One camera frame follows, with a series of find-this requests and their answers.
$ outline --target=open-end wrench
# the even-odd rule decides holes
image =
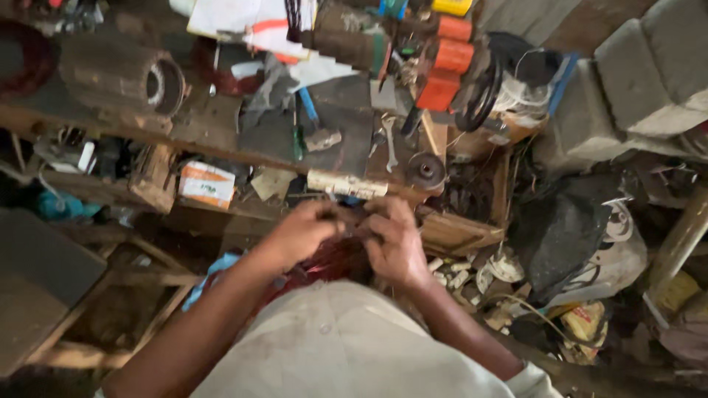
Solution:
[[[388,118],[381,119],[381,124],[384,126],[384,130],[386,130],[386,141],[389,146],[389,163],[386,165],[386,170],[388,170],[389,173],[392,173],[393,172],[392,167],[396,166],[398,164],[398,160],[396,160],[396,150],[394,148],[394,122],[395,121],[396,121],[395,116],[390,116]]]
[[[386,142],[386,133],[384,132],[384,128],[380,128],[379,131],[376,131],[371,139],[371,152],[369,152],[369,157],[373,156],[374,152],[376,152],[376,148],[379,147],[379,145],[383,145],[384,142]]]

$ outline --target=concrete block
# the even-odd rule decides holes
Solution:
[[[708,112],[708,1],[659,0],[641,25],[669,96]]]
[[[708,119],[669,96],[638,19],[620,26],[597,48],[595,59],[620,130],[667,137]]]
[[[589,59],[576,65],[551,124],[563,153],[605,161],[624,152],[622,133],[615,131]]]
[[[534,163],[539,164],[550,177],[562,177],[589,171],[596,161],[568,155],[559,144],[558,128],[548,124],[535,140],[531,152]]]

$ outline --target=metal bar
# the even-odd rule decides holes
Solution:
[[[708,187],[698,183],[649,269],[647,293],[652,302],[668,287],[707,230]]]

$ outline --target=red capacitor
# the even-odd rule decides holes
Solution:
[[[471,44],[441,38],[433,68],[463,74],[467,72],[473,54],[474,47]]]
[[[447,110],[459,90],[459,74],[440,69],[431,70],[423,89],[418,94],[416,106],[421,109]]]
[[[469,42],[469,39],[472,38],[472,22],[462,18],[455,18],[454,16],[440,14],[438,36]]]

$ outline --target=white shirt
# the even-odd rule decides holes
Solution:
[[[433,340],[393,302],[349,282],[270,303],[192,397],[560,397],[528,364],[502,382]]]

